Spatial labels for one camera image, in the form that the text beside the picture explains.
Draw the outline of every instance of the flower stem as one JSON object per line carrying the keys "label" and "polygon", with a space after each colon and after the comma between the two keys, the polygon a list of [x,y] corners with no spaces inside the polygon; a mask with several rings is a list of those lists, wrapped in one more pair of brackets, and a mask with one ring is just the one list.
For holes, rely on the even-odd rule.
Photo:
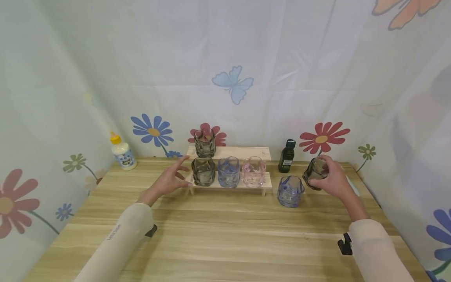
{"label": "flower stem", "polygon": [[96,181],[98,180],[97,176],[94,174],[94,172],[92,172],[92,170],[87,166],[87,165],[82,165],[85,168],[87,168],[87,170],[89,170],[89,172],[92,174],[92,176],[96,179]]}
{"label": "flower stem", "polygon": [[448,265],[451,264],[451,259],[444,262],[441,266],[437,267],[434,270],[431,270],[432,273],[434,273],[435,275],[442,273],[443,271],[445,271],[445,269],[448,267]]}
{"label": "flower stem", "polygon": [[366,161],[368,160],[368,158],[365,159],[365,161],[363,162],[363,164],[359,167],[358,170],[356,170],[355,172],[359,172],[359,170],[365,165]]}
{"label": "flower stem", "polygon": [[53,227],[53,225],[51,225],[47,220],[45,220],[42,216],[40,216],[39,214],[35,213],[34,211],[27,211],[27,213],[32,214],[34,216],[36,216],[37,218],[39,218],[43,223],[47,224],[53,231],[55,231],[56,234],[60,234],[58,232],[58,230],[56,228]]}
{"label": "flower stem", "polygon": [[161,144],[161,147],[163,148],[163,150],[165,151],[165,155],[168,153],[168,151],[166,151],[165,147],[163,146],[163,144]]}

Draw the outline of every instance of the wavy glass tumbler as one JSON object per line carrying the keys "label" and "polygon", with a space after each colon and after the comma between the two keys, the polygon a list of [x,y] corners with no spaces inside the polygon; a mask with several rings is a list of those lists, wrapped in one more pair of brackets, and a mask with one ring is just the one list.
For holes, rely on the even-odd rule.
{"label": "wavy glass tumbler", "polygon": [[277,198],[282,206],[295,208],[299,205],[304,191],[305,188],[299,177],[293,175],[282,177],[277,190]]}
{"label": "wavy glass tumbler", "polygon": [[321,190],[320,188],[311,186],[308,181],[310,179],[324,179],[329,175],[329,169],[327,168],[326,161],[317,157],[313,158],[308,164],[307,170],[302,175],[305,184],[313,190]]}
{"label": "wavy glass tumbler", "polygon": [[197,157],[191,163],[194,184],[208,187],[215,181],[215,163],[211,158]]}
{"label": "wavy glass tumbler", "polygon": [[265,181],[266,164],[259,157],[250,157],[243,162],[243,183],[249,188],[258,188]]}
{"label": "wavy glass tumbler", "polygon": [[226,157],[218,161],[219,185],[225,188],[236,188],[240,180],[239,160],[235,157]]}
{"label": "wavy glass tumbler", "polygon": [[198,157],[213,157],[216,153],[216,135],[212,129],[201,129],[194,133],[194,144]]}

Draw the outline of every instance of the dark glass bottle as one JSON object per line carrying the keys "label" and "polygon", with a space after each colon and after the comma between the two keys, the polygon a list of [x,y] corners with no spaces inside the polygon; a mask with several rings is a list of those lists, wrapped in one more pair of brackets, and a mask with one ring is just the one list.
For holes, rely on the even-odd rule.
{"label": "dark glass bottle", "polygon": [[279,161],[279,171],[287,173],[290,171],[291,163],[295,158],[295,146],[296,141],[288,139],[285,144],[285,148],[282,150],[281,159]]}

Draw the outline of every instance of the table surface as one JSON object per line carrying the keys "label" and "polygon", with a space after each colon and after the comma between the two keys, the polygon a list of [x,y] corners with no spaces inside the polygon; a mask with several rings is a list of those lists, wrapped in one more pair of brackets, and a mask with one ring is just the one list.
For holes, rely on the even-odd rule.
{"label": "table surface", "polygon": [[[141,159],[132,171],[115,164],[25,281],[72,281],[121,213],[172,163]],[[343,205],[306,187],[298,208],[281,206],[277,185],[287,174],[275,164],[267,166],[273,188],[266,197],[253,189],[197,188],[194,196],[178,190],[160,198],[152,208],[158,231],[140,242],[119,281],[362,281],[353,257],[337,246],[350,225]],[[294,163],[289,174],[301,176],[307,164]],[[430,281],[354,169],[343,167],[414,280]]]}

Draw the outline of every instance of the black clamp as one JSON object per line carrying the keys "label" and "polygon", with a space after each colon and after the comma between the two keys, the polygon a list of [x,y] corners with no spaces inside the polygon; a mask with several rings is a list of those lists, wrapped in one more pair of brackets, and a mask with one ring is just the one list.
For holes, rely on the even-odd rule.
{"label": "black clamp", "polygon": [[146,236],[152,238],[153,234],[155,234],[157,229],[158,229],[158,227],[154,224],[153,228],[149,232],[146,233]]}
{"label": "black clamp", "polygon": [[349,237],[348,233],[343,234],[343,239],[338,241],[341,254],[352,255],[351,242],[351,237]]}

